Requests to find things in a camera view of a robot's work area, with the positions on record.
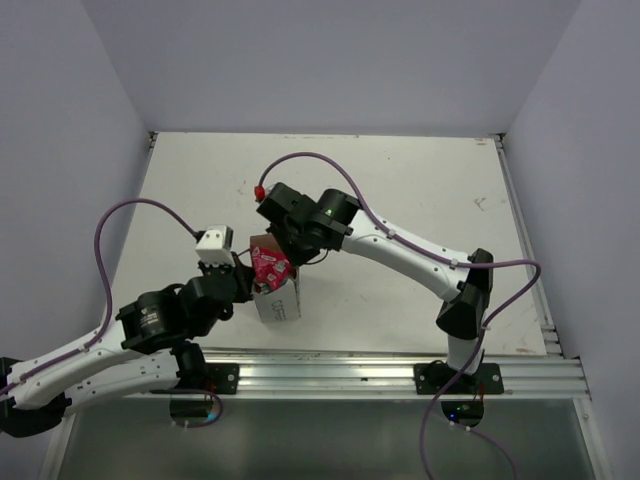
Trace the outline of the pink small snack packet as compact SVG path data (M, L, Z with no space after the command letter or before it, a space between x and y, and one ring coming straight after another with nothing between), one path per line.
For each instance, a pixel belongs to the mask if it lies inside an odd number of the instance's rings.
M254 283L267 283L273 292L295 277L295 269L283 253L258 245L252 246L250 253Z

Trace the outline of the white paper coffee bag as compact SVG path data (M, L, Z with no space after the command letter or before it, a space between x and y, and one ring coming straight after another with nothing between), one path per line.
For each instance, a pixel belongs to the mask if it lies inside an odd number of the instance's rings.
M260 247L264 247L276 252L281 252L278 244L276 243L276 240L271 234L266 233L250 236L248 248L239 253L238 256L246 256L250 261L250 267L252 270L253 268L251 263L250 250L254 245L258 245ZM281 288L269 293L268 295L256 295L253 292L253 278L251 283L253 303L257 311L258 319L262 324L270 325L278 323L291 323L299 320L302 317L300 295L301 273L299 267L293 266L293 268L295 269L295 277L289 279Z

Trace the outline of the red snack packet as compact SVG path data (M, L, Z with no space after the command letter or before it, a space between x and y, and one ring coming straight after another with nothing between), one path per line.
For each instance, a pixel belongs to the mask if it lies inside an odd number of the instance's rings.
M252 287L253 287L253 292L256 295L268 295L269 293L272 292L270 285L267 283L254 283Z

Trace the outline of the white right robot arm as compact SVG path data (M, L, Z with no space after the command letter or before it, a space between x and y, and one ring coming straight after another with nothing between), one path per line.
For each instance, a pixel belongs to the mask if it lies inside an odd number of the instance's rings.
M327 189L317 200L279 182L254 190L257 212L269 222L289 262L300 267L321 251L344 251L381 264L426 287L442 300L436 325L447 335L445 379L451 389L468 392L481 380L481 323L489 306L492 273L466 264L491 262L478 249L471 255L446 251L441 260L425 255L427 242L414 237L411 248L384 220L373 220L357 198Z

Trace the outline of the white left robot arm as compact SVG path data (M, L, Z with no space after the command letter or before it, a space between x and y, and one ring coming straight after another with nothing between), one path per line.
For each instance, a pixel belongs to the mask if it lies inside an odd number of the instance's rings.
M214 377L195 338L252 299L254 270L202 265L199 276L144 293L122 307L104 334L90 333L29 361L1 360L1 430L14 438L46 432L102 400L137 393L204 395Z

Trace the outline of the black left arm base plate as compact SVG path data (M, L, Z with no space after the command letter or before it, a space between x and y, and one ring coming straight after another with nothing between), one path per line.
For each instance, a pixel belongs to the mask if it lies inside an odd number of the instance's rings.
M235 395L239 379L237 363L208 363L203 371L181 378L176 386L154 389L152 393Z

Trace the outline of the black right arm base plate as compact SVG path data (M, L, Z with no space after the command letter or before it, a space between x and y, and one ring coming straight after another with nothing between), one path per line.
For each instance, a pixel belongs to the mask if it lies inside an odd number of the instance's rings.
M413 365L413 380L418 395L435 395L455 375L456 371L441 360ZM462 374L445 391L449 395L504 393L502 374L497 363L482 363L474 374Z

